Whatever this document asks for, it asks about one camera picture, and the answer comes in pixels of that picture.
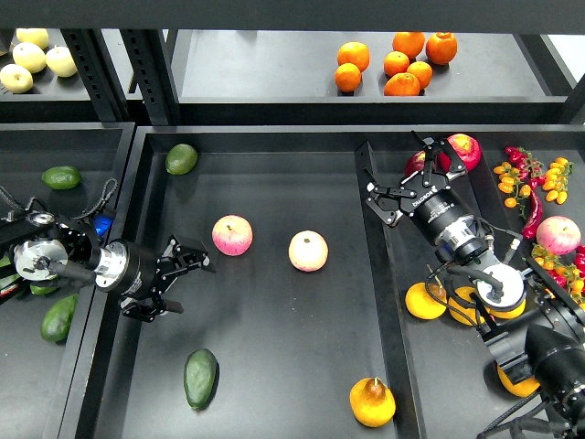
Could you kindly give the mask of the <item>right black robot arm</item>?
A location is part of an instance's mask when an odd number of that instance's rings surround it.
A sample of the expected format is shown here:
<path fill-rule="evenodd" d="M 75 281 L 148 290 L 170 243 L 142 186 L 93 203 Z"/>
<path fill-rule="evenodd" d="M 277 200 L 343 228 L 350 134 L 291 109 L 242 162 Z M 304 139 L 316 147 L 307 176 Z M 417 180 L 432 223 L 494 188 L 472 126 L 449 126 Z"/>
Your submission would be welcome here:
<path fill-rule="evenodd" d="M 356 150 L 364 204 L 388 228 L 403 218 L 411 221 L 440 262 L 423 283 L 424 292 L 458 315 L 473 311 L 469 323 L 511 384 L 537 383 L 479 437 L 502 431 L 513 438 L 529 432 L 583 437 L 583 309 L 535 259 L 527 258 L 523 270 L 511 265 L 522 235 L 510 231 L 505 255 L 497 255 L 497 227 L 473 212 L 452 187 L 467 172 L 463 160 L 445 138 L 419 143 L 423 167 L 390 187 L 377 181 L 370 144 Z M 445 297 L 431 290 L 430 280 L 445 286 Z"/>

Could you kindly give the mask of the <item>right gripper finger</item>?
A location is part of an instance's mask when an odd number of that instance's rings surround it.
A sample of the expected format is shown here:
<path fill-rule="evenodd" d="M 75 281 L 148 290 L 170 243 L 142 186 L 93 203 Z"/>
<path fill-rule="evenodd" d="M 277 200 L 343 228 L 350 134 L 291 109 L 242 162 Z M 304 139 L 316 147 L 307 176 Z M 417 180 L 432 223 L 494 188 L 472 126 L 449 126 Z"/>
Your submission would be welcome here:
<path fill-rule="evenodd" d="M 451 181 L 467 173 L 461 158 L 452 149 L 452 146 L 449 144 L 446 138 L 435 140 L 431 137 L 422 138 L 415 131 L 411 131 L 410 133 L 413 138 L 420 144 L 421 151 L 426 153 L 424 168 L 420 171 L 417 171 L 422 173 L 422 183 L 424 186 L 429 186 L 431 184 L 431 176 L 434 174 L 445 176 L 449 181 Z M 446 155 L 450 159 L 449 165 L 446 169 L 443 169 L 439 164 L 440 155 Z"/>
<path fill-rule="evenodd" d="M 416 192 L 412 189 L 381 186 L 371 171 L 363 169 L 367 176 L 365 203 L 387 226 L 397 226 L 404 213 L 400 209 L 386 209 L 385 200 L 399 203 L 402 199 L 414 199 Z"/>

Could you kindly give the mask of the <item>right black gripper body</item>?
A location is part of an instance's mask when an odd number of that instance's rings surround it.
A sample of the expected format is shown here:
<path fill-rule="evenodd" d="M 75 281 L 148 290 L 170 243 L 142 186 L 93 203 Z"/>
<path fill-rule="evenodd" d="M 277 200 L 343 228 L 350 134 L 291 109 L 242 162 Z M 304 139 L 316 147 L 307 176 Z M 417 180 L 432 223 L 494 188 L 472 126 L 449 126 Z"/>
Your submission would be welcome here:
<path fill-rule="evenodd" d="M 410 218 L 423 237 L 434 246 L 447 244 L 458 250 L 473 238 L 473 214 L 452 190 L 447 176 L 415 172 L 400 182 L 401 189 L 413 194 L 402 198 L 399 210 Z"/>

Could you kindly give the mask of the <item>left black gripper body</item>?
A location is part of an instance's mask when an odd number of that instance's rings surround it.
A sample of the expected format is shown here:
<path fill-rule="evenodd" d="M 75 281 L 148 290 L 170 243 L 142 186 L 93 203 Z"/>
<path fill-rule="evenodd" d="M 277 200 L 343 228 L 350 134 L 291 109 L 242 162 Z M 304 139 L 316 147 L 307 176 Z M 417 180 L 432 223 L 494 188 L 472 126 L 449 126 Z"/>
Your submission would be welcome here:
<path fill-rule="evenodd" d="M 106 293 L 135 302 L 150 300 L 150 307 L 172 307 L 162 294 L 174 281 L 171 273 L 176 269 L 172 256 L 154 251 L 125 240 L 111 241 L 101 249 L 94 269 L 97 287 Z"/>

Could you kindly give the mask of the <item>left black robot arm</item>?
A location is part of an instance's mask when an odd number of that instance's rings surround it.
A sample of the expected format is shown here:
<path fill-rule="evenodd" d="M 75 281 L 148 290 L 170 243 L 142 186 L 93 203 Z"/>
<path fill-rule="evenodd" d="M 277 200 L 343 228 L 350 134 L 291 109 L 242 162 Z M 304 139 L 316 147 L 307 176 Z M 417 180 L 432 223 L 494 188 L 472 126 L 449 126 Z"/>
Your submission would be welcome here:
<path fill-rule="evenodd" d="M 98 202 L 73 218 L 50 212 L 37 198 L 23 206 L 3 189 L 10 211 L 1 219 L 1 253 L 23 279 L 44 286 L 65 280 L 93 285 L 117 297 L 122 314 L 133 319 L 150 323 L 182 313 L 180 303 L 163 295 L 190 271 L 214 272 L 207 248 L 175 235 L 161 253 L 124 239 L 105 242 L 98 228 L 112 223 L 106 206 L 117 186 L 108 179 Z"/>

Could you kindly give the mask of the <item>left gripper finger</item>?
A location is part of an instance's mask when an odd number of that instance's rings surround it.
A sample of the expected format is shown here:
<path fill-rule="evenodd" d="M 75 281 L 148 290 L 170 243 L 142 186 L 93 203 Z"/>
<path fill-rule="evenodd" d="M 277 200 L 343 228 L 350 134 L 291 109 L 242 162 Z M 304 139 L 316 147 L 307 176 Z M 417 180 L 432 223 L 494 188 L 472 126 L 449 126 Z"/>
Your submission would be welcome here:
<path fill-rule="evenodd" d="M 120 308 L 123 316 L 145 323 L 152 323 L 158 316 L 168 313 L 182 314 L 184 312 L 179 302 L 164 300 L 161 297 L 151 302 L 127 297 L 120 302 Z"/>
<path fill-rule="evenodd" d="M 157 257 L 157 288 L 168 289 L 179 276 L 196 269 L 216 271 L 205 245 L 199 240 L 170 235 L 165 250 Z"/>

